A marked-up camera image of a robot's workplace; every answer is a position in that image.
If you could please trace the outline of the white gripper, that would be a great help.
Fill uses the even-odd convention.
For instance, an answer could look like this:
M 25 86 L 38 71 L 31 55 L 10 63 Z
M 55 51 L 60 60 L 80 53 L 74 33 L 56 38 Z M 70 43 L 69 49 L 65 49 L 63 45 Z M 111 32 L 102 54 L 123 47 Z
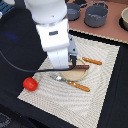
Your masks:
M 68 67 L 70 56 L 78 52 L 73 37 L 68 33 L 68 20 L 64 19 L 56 25 L 37 25 L 43 50 L 47 53 L 54 69 Z

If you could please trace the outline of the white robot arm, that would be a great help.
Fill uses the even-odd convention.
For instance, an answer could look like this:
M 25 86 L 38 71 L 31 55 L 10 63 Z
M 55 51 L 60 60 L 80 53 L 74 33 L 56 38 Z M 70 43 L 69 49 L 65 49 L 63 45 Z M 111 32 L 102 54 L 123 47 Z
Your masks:
M 67 69 L 69 56 L 77 56 L 75 42 L 69 34 L 65 0 L 23 0 L 36 23 L 43 50 L 54 69 Z

